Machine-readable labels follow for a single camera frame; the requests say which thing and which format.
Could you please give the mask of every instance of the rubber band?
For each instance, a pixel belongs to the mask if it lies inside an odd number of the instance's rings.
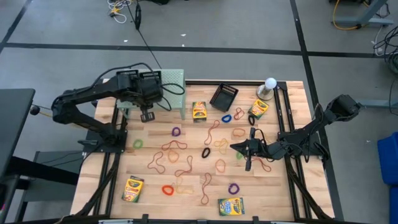
[[[201,157],[202,158],[207,158],[210,155],[210,148],[206,147],[203,152],[201,152]]]
[[[172,186],[175,185],[174,189],[176,191],[176,193],[178,194],[193,194],[193,190],[179,190],[180,186],[182,185],[182,177],[177,177],[177,180],[175,181],[175,183],[172,183]]]
[[[244,111],[241,108],[236,108],[236,114],[234,115],[234,119],[241,119],[243,116],[244,116]]]
[[[172,130],[172,136],[177,137],[177,136],[180,136],[180,134],[181,134],[181,129],[179,127],[174,127]]]
[[[169,143],[166,143],[166,144],[162,145],[162,150],[163,150],[163,151],[166,151],[166,150],[170,149],[170,148],[172,147],[172,143],[173,143],[173,142],[175,142],[175,143],[177,144],[177,147],[178,147],[179,149],[184,150],[184,149],[186,149],[186,148],[188,147],[188,144],[187,144],[187,143],[182,143],[182,142],[179,142],[179,141],[177,141],[177,140],[173,140],[173,141],[170,141]]]
[[[229,122],[232,120],[232,116],[231,116],[230,114],[227,114],[227,115],[223,116],[223,117],[221,118],[221,120],[222,120],[224,123],[229,123]]]
[[[237,159],[242,159],[243,155],[240,152],[236,152],[236,158]]]
[[[220,162],[220,161],[224,163],[224,169],[223,169],[223,171],[219,170],[218,167],[217,167],[217,164],[218,164],[218,162]],[[222,160],[222,159],[217,160],[217,162],[216,162],[216,170],[217,170],[218,172],[225,172],[225,166],[226,166],[226,163],[225,163],[224,160]]]
[[[215,128],[217,128],[219,125],[220,125],[220,121],[215,120],[214,123],[213,123],[213,125],[212,125],[212,127],[209,128],[209,130],[207,131],[208,136],[207,136],[206,140],[204,141],[205,145],[207,145],[207,146],[210,145],[211,141],[213,140],[213,137],[211,136],[210,131],[213,130],[213,129],[215,129]]]
[[[191,173],[191,172],[192,172],[192,160],[193,160],[193,157],[192,157],[192,156],[188,156],[188,157],[187,157],[187,162],[188,162],[188,165],[190,166],[190,169],[189,169],[189,170],[177,170],[177,171],[174,172],[174,176],[179,177],[179,176],[181,176],[182,174],[189,174],[189,173]]]
[[[174,161],[170,159],[170,153],[171,153],[171,152],[174,153],[175,155],[177,155],[177,158],[176,158]],[[177,152],[175,152],[175,151],[173,151],[173,149],[170,150],[169,153],[167,154],[167,158],[169,159],[169,161],[170,161],[171,163],[177,162],[178,159],[179,159],[179,157],[180,157],[180,154],[177,153]]]
[[[164,194],[166,194],[166,195],[168,195],[168,196],[171,196],[171,195],[173,195],[173,193],[174,193],[174,188],[173,188],[173,186],[171,186],[171,185],[164,185],[164,186],[162,187],[162,191],[163,191]]]
[[[205,187],[206,187],[207,185],[209,185],[210,182],[211,182],[211,174],[206,173],[206,174],[205,174],[205,182],[204,182],[203,185],[201,186],[201,191],[203,192],[203,197],[200,199],[200,203],[201,203],[202,205],[207,205],[207,203],[209,203],[209,197],[208,197],[207,194],[205,193]]]
[[[262,169],[266,172],[271,172],[272,168],[269,165],[266,165],[260,158],[256,157],[256,158],[251,158],[252,161],[260,161],[261,162],[261,166]]]
[[[231,189],[232,189],[233,187],[236,187],[236,191],[235,191],[235,192],[232,192],[232,191],[231,191]],[[229,192],[231,195],[236,195],[236,194],[239,192],[239,190],[240,190],[239,186],[238,186],[237,184],[235,184],[235,183],[230,184],[229,187],[228,187],[228,192]]]
[[[256,121],[254,120],[254,116],[251,115],[251,114],[249,115],[248,120],[249,120],[249,124],[250,124],[251,126],[254,126],[254,124],[256,123]]]
[[[216,146],[218,148],[219,152],[223,155],[226,154],[226,148],[228,147],[228,145],[229,145],[229,142],[225,138],[223,138],[220,141],[214,142],[214,146]]]
[[[132,147],[133,147],[134,149],[140,149],[140,148],[142,148],[143,145],[144,145],[144,142],[143,142],[141,139],[136,139],[136,140],[134,141],[134,143],[132,144]]]
[[[157,157],[156,155],[158,155],[159,153],[161,154],[161,156],[160,156],[158,159],[156,159],[156,161],[155,161],[155,158]],[[152,159],[152,162],[148,163],[148,166],[147,166],[148,169],[155,169],[159,174],[163,174],[163,173],[166,171],[166,167],[164,167],[164,166],[162,166],[162,165],[160,165],[160,164],[157,163],[157,161],[158,161],[160,158],[162,158],[162,157],[163,157],[163,152],[162,152],[162,151],[156,152],[156,153],[154,154],[154,158]],[[163,167],[163,172],[159,172],[159,170],[158,170],[156,167],[149,167],[149,165],[151,165],[153,162],[155,162],[156,165]]]
[[[235,134],[235,131],[243,131],[243,133],[242,134]],[[242,137],[245,134],[246,134],[246,130],[243,129],[243,128],[234,128],[233,131],[232,131],[232,135],[235,136],[235,137]]]

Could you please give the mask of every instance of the orange rubber band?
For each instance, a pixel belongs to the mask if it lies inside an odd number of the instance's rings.
[[[210,184],[210,182],[211,182],[211,174],[209,174],[209,173],[206,173],[205,174],[205,182],[203,183],[203,185],[201,186],[201,191],[203,192],[203,197],[200,199],[200,203],[202,204],[202,205],[207,205],[207,203],[209,203],[209,197],[207,196],[207,194],[205,193],[205,187],[207,186],[207,185],[209,185]]]
[[[192,156],[188,156],[187,157],[187,162],[188,162],[188,165],[190,166],[190,169],[189,170],[177,170],[177,171],[175,171],[174,172],[174,175],[176,176],[176,177],[179,177],[179,176],[181,176],[182,174],[189,174],[189,173],[191,173],[192,172],[192,160],[193,160],[193,157]]]
[[[174,153],[175,155],[177,155],[177,158],[176,158],[175,160],[171,160],[171,159],[170,159],[170,154],[171,154],[171,153]],[[177,162],[178,159],[179,159],[179,157],[180,157],[180,154],[177,153],[177,152],[175,152],[175,151],[173,151],[173,149],[170,150],[169,153],[167,154],[167,158],[169,159],[169,161],[170,161],[171,163]]]
[[[168,195],[168,196],[171,196],[171,195],[173,195],[173,193],[174,193],[174,188],[173,188],[173,186],[171,186],[171,185],[164,185],[164,186],[162,187],[162,191],[163,191],[164,194],[166,194],[166,195]]]
[[[209,130],[207,131],[207,133],[208,133],[207,138],[206,138],[206,140],[205,140],[205,142],[204,142],[205,145],[207,145],[207,146],[210,145],[211,141],[213,140],[213,137],[211,136],[210,131],[213,130],[213,129],[215,129],[215,128],[217,128],[219,125],[220,125],[220,121],[215,120],[214,123],[213,123],[213,125],[212,125],[212,127],[209,128]]]
[[[159,158],[157,158],[156,161],[155,161],[155,158],[157,157],[157,155],[158,155],[159,153],[161,154],[161,156],[160,156]],[[155,169],[159,174],[163,174],[163,173],[166,171],[166,167],[164,167],[164,166],[162,166],[162,165],[160,165],[160,164],[157,163],[157,161],[158,161],[160,158],[162,158],[162,157],[163,157],[163,152],[162,152],[162,151],[156,152],[156,153],[154,154],[154,158],[152,159],[152,162],[148,163],[148,166],[147,166],[148,169]],[[151,165],[153,162],[155,162],[156,165],[158,165],[158,166],[160,166],[160,167],[163,167],[163,172],[160,172],[156,167],[149,167],[149,165]]]
[[[262,169],[265,170],[266,172],[271,172],[272,171],[272,168],[269,165],[266,165],[260,158],[258,158],[258,157],[257,158],[252,158],[251,160],[252,161],[260,161]]]
[[[218,162],[220,162],[220,161],[224,163],[224,169],[223,169],[223,171],[219,170],[218,167],[217,167]],[[218,172],[225,172],[225,166],[226,166],[226,163],[225,163],[224,160],[222,160],[222,159],[217,160],[217,162],[216,162],[216,170],[217,170]]]
[[[235,131],[243,131],[243,134],[235,134]],[[232,131],[232,135],[235,137],[242,137],[246,134],[246,131],[243,128],[234,128]]]
[[[234,119],[241,119],[244,116],[244,111],[241,108],[236,108],[236,114],[234,115]]]
[[[184,150],[184,149],[186,149],[188,147],[187,143],[182,143],[182,142],[179,142],[177,140],[173,140],[173,141],[170,141],[169,143],[166,143],[166,144],[162,145],[162,150],[166,151],[166,150],[170,149],[173,142],[175,142],[177,144],[177,147],[179,149],[183,149]]]

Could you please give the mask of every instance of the black table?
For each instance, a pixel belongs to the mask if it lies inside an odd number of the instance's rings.
[[[76,185],[78,181],[78,174],[74,172],[13,156],[34,94],[34,89],[0,90],[0,198],[4,199],[4,210],[0,214],[0,223],[4,223],[6,220],[15,190],[27,190],[29,187],[29,180],[21,179],[20,176],[72,185]]]

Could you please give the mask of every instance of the concrete floor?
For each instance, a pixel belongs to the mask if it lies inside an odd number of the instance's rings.
[[[25,1],[0,0],[0,40],[6,36]],[[308,51],[373,52],[371,41],[378,27],[336,30],[330,24],[334,5],[327,0],[295,2]],[[171,0],[165,6],[141,2],[141,7],[143,36],[149,45],[164,47],[163,51],[154,52],[162,68],[181,68],[185,70],[186,78],[195,79],[263,80],[274,77],[302,80],[311,102],[289,0]],[[125,24],[118,24],[107,16],[107,10],[106,1],[33,0],[7,42],[53,44],[52,49],[6,44],[0,50],[0,88],[35,88],[34,103],[50,106],[63,90],[89,85],[107,68],[133,62],[146,62],[157,68],[148,51],[79,49],[81,45],[145,46],[130,19]],[[363,5],[341,4],[337,14],[359,14],[363,10]],[[391,1],[390,17],[398,23],[397,10],[398,4]],[[390,29],[384,28],[380,37]],[[240,53],[168,50],[168,47],[182,46],[213,47],[215,51],[218,48],[243,50]],[[257,54],[253,49],[285,50],[293,55],[271,51]],[[388,99],[393,76],[383,60],[309,59],[318,99],[324,107],[342,93],[356,99]],[[81,110],[94,113],[90,105],[83,105]],[[397,125],[398,118],[388,110],[368,108],[349,123],[327,127],[346,221],[389,223],[388,186],[381,179],[377,140],[390,136]],[[84,137],[83,130],[56,124],[43,116],[29,116],[15,156],[32,160],[35,151],[79,150],[81,146],[76,141]],[[16,195],[7,218],[9,222],[14,219],[21,194]],[[30,203],[25,220],[62,217],[69,213],[70,205],[71,201]]]

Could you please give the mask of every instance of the blue bin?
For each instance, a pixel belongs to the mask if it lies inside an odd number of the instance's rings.
[[[398,223],[398,187],[390,189],[390,224]]]
[[[377,148],[384,183],[398,185],[398,132],[378,140]]]

